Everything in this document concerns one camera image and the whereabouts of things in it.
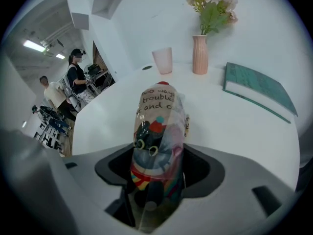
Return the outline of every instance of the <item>black shirt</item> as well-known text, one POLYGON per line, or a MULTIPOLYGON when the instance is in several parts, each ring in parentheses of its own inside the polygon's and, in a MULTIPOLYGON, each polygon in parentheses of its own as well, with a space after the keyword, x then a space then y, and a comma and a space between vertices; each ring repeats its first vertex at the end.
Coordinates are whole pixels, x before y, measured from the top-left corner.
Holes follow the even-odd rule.
POLYGON ((70 87, 73 89, 75 94, 82 93, 86 88, 86 84, 75 84, 74 80, 85 80, 84 71, 79 67, 79 65, 75 65, 75 67, 69 68, 67 72, 67 78, 70 84, 70 87))

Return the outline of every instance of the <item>jeans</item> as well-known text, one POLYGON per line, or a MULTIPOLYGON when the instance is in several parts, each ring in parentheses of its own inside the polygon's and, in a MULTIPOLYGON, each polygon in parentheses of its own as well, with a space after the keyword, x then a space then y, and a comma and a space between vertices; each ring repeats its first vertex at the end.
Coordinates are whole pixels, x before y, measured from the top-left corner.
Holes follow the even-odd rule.
POLYGON ((67 123, 65 123, 65 122, 63 122, 63 121, 61 121, 61 120, 56 120, 56 119, 54 119, 54 118, 50 118, 49 124, 50 124, 50 126, 51 126, 52 128, 56 129, 58 132, 63 133, 63 134, 65 134, 65 130, 63 130, 62 128, 60 128, 57 124, 59 124, 59 125, 61 125, 61 126, 63 126, 63 127, 66 127, 66 128, 69 127, 67 123))

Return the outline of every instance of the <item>black holder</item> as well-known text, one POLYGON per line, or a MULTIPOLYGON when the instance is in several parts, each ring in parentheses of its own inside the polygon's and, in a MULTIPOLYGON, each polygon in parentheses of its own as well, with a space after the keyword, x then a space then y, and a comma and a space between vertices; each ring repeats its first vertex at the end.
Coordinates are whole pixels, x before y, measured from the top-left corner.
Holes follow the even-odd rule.
MULTIPOLYGON (((130 172, 133 151, 134 145, 131 143, 95 165, 95 172, 106 183, 123 188, 120 198, 105 211, 132 227, 135 221, 127 194, 135 189, 130 172)), ((182 172, 185 175, 182 198, 206 197, 219 187, 225 177, 225 169, 219 161, 185 144, 182 172)))

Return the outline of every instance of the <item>woman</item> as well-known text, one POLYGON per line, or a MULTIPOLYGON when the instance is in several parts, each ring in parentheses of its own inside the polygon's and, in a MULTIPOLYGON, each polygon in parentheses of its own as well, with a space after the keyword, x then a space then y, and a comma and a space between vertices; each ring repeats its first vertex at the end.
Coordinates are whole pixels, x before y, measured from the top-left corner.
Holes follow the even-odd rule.
POLYGON ((80 49, 74 49, 68 57, 69 69, 67 78, 73 92, 82 99, 86 104, 90 103, 94 96, 87 89, 84 71, 79 67, 78 63, 82 61, 83 54, 80 49))

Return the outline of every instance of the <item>ceiling light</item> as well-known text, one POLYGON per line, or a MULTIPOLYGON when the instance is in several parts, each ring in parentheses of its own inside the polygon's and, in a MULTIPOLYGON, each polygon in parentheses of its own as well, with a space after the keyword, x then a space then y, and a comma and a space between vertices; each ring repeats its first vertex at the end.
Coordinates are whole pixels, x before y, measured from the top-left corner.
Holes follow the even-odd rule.
POLYGON ((35 49, 35 50, 38 50, 40 52, 43 52, 45 50, 44 47, 32 42, 32 41, 29 41, 29 40, 26 40, 25 43, 23 44, 24 46, 28 47, 28 48, 32 48, 32 49, 35 49))
POLYGON ((61 59, 65 59, 65 56, 62 56, 61 54, 57 54, 56 57, 61 58, 61 59))

